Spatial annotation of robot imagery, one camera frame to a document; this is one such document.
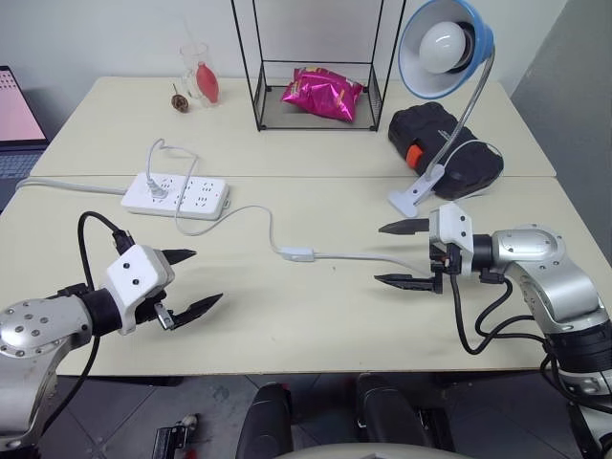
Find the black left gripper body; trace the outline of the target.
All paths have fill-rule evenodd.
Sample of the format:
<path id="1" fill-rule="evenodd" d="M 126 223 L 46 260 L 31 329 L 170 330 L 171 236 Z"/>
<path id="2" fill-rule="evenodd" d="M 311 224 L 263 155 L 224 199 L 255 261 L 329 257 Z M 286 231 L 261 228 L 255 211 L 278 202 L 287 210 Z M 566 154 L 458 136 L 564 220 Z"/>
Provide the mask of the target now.
<path id="1" fill-rule="evenodd" d="M 148 321 L 157 320 L 163 329 L 172 329 L 174 327 L 174 318 L 172 313 L 163 305 L 165 298 L 166 295 L 154 295 L 146 298 L 144 302 L 136 308 L 136 324 L 140 325 Z"/>

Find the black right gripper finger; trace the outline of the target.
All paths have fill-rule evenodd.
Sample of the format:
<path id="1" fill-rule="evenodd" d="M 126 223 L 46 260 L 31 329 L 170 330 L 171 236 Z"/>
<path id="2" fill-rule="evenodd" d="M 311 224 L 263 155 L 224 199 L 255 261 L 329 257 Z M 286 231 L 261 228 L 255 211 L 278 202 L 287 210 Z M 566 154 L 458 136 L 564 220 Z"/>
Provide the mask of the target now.
<path id="1" fill-rule="evenodd" d="M 437 281 L 434 277 L 417 278 L 410 274 L 389 273 L 375 275 L 374 278 L 383 284 L 401 290 L 418 292 L 437 292 Z"/>
<path id="2" fill-rule="evenodd" d="M 395 235 L 413 235 L 418 232 L 429 231 L 429 220 L 427 218 L 409 218 L 386 224 L 378 229 L 380 233 Z"/>

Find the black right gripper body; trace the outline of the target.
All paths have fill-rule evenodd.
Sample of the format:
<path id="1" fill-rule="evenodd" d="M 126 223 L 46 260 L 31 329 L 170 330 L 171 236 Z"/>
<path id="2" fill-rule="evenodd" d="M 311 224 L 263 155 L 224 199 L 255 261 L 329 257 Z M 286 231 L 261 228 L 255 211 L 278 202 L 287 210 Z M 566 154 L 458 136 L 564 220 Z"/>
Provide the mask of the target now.
<path id="1" fill-rule="evenodd" d="M 443 292 L 443 275 L 458 275 L 462 271 L 461 248 L 454 244 L 429 244 L 429 260 L 432 272 L 432 292 Z"/>

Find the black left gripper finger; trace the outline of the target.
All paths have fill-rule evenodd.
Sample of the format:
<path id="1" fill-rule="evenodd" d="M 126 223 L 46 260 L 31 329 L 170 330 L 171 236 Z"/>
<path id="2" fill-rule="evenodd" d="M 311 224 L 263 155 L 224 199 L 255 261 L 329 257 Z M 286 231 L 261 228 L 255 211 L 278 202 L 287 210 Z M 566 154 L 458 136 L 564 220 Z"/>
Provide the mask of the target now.
<path id="1" fill-rule="evenodd" d="M 160 260 L 163 266 L 173 266 L 194 257 L 197 251 L 190 249 L 166 249 L 160 251 Z"/>
<path id="2" fill-rule="evenodd" d="M 171 323 L 169 325 L 170 330 L 178 329 L 182 326 L 189 324 L 190 322 L 198 319 L 203 316 L 207 311 L 209 311 L 221 298 L 222 294 L 208 296 L 203 298 L 195 303 L 189 305 L 183 312 L 178 315 L 174 315 L 173 313 L 169 313 L 169 317 L 171 319 Z"/>

